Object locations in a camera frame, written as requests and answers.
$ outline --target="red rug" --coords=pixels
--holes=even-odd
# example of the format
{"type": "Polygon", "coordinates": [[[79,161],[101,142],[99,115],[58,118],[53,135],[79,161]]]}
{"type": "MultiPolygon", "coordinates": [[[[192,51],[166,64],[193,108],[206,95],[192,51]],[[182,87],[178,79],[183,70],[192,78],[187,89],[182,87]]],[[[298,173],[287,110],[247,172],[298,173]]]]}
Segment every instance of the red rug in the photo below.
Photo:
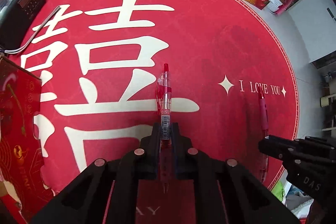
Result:
{"type": "MultiPolygon", "coordinates": [[[[151,133],[164,63],[173,82],[172,121],[209,156],[236,158],[258,174],[258,85],[266,93],[269,133],[296,136],[292,67],[273,32],[242,0],[47,0],[32,27],[57,5],[58,20],[13,58],[43,79],[35,123],[43,178],[56,193],[95,159],[118,159],[151,133]]],[[[265,185],[272,187],[282,171],[270,159],[265,185]]],[[[140,185],[140,222],[163,217],[161,190],[153,182],[140,185]]],[[[168,195],[181,191],[190,193],[192,185],[171,185],[168,195]]],[[[193,213],[185,215],[192,206],[180,204],[191,201],[184,194],[168,202],[181,212],[178,222],[194,221],[193,213]]]]}

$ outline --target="white wall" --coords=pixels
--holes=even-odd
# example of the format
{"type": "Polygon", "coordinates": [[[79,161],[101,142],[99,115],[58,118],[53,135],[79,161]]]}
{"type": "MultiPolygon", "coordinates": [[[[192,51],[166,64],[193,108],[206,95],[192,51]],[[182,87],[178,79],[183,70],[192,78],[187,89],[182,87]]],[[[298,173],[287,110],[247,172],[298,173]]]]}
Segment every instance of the white wall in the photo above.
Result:
{"type": "Polygon", "coordinates": [[[336,51],[336,16],[333,0],[299,0],[288,10],[306,45],[310,62],[336,51]]]}

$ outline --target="cable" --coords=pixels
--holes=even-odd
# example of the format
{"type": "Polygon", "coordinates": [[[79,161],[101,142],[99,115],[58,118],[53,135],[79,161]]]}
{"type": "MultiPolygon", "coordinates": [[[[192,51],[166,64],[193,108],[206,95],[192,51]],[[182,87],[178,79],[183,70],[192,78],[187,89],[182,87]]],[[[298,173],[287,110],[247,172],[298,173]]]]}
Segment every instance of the cable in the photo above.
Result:
{"type": "Polygon", "coordinates": [[[28,45],[30,44],[30,42],[32,42],[33,39],[36,37],[36,35],[40,32],[40,30],[48,23],[48,21],[50,20],[50,18],[52,18],[60,9],[61,9],[61,7],[57,6],[51,12],[51,14],[42,22],[42,24],[34,32],[34,34],[29,38],[29,40],[26,42],[26,44],[24,44],[22,47],[17,48],[16,50],[0,50],[0,52],[4,52],[6,54],[18,54],[18,53],[22,52],[23,50],[25,50],[28,47],[28,45]]]}

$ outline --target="clear red pen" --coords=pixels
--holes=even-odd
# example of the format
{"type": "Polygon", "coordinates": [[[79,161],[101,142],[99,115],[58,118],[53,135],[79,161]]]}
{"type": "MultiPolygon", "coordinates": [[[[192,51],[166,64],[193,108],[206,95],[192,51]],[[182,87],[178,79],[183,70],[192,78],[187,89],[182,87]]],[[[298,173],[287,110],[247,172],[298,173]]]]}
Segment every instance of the clear red pen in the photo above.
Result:
{"type": "MultiPolygon", "coordinates": [[[[261,130],[263,132],[264,138],[267,138],[268,137],[267,106],[266,106],[266,102],[265,102],[265,95],[264,95],[263,90],[260,86],[258,87],[258,98],[259,98],[261,130]]],[[[268,156],[263,154],[261,168],[260,168],[260,182],[261,183],[265,182],[267,172],[268,172],[268,156]]]]}
{"type": "Polygon", "coordinates": [[[161,122],[161,145],[160,145],[160,180],[163,192],[168,191],[168,181],[171,179],[171,139],[170,139],[170,114],[171,114],[171,86],[168,64],[164,64],[163,73],[157,80],[156,85],[157,113],[161,122]]]}

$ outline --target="black desk phone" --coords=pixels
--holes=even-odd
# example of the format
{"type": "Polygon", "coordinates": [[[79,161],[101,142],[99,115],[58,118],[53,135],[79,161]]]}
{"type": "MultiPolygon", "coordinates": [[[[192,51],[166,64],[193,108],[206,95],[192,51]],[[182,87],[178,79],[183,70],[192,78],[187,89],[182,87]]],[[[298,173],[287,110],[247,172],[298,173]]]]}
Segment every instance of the black desk phone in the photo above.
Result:
{"type": "Polygon", "coordinates": [[[15,50],[20,47],[31,23],[46,0],[11,0],[0,18],[0,47],[15,50]]]}

